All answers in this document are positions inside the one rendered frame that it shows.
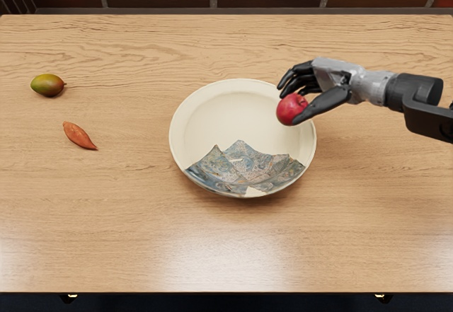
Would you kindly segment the red apple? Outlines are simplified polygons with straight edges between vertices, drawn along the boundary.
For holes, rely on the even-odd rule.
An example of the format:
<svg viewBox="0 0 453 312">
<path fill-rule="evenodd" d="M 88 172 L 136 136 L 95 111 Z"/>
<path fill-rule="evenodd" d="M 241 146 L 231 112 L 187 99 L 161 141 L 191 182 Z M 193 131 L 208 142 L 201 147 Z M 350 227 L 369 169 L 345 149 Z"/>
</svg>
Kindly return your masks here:
<svg viewBox="0 0 453 312">
<path fill-rule="evenodd" d="M 285 126 L 292 126 L 293 119 L 301 114 L 309 102 L 298 93 L 291 93 L 284 97 L 277 105 L 276 116 Z"/>
</svg>

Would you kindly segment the orange sweet potato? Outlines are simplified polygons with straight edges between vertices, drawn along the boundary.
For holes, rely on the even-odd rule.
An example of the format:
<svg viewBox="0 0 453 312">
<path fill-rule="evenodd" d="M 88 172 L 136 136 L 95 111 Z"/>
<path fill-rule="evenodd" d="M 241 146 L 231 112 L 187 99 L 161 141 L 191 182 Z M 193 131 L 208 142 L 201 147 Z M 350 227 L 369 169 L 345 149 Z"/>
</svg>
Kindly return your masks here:
<svg viewBox="0 0 453 312">
<path fill-rule="evenodd" d="M 89 150 L 97 150 L 98 147 L 91 141 L 89 135 L 80 126 L 64 121 L 62 123 L 67 138 L 77 146 Z"/>
</svg>

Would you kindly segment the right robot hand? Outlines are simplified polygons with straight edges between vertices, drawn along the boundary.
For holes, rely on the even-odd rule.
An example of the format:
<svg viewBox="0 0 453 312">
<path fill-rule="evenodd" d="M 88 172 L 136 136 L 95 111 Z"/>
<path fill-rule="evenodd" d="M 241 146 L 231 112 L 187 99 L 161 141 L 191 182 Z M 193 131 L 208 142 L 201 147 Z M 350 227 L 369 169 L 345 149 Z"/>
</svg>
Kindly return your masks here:
<svg viewBox="0 0 453 312">
<path fill-rule="evenodd" d="M 290 68 L 277 89 L 281 98 L 294 92 L 301 96 L 317 94 L 292 120 L 293 125 L 298 125 L 345 103 L 383 106 L 387 86 L 396 76 L 391 71 L 370 71 L 359 64 L 317 57 Z"/>
</svg>

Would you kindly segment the cream plate with blue pattern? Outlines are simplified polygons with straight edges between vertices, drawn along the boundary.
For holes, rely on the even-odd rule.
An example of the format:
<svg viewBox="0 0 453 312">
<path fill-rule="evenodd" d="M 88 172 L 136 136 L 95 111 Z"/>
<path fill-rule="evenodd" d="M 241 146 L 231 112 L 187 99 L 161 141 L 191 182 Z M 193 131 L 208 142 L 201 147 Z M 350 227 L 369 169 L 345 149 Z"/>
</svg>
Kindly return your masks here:
<svg viewBox="0 0 453 312">
<path fill-rule="evenodd" d="M 196 185 L 227 197 L 274 194 L 295 183 L 316 150 L 314 123 L 282 125 L 279 92 L 255 79 L 203 86 L 175 111 L 169 130 L 174 161 Z"/>
</svg>

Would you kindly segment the green red mango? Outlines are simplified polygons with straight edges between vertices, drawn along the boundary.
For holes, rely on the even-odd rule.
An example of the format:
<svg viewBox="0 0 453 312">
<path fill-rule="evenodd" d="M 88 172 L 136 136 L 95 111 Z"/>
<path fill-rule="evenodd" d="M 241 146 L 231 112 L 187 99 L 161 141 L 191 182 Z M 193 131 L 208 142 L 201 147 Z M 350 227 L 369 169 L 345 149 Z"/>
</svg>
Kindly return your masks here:
<svg viewBox="0 0 453 312">
<path fill-rule="evenodd" d="M 66 83 L 54 74 L 40 74 L 30 82 L 30 87 L 36 93 L 46 97 L 59 95 L 65 86 Z"/>
</svg>

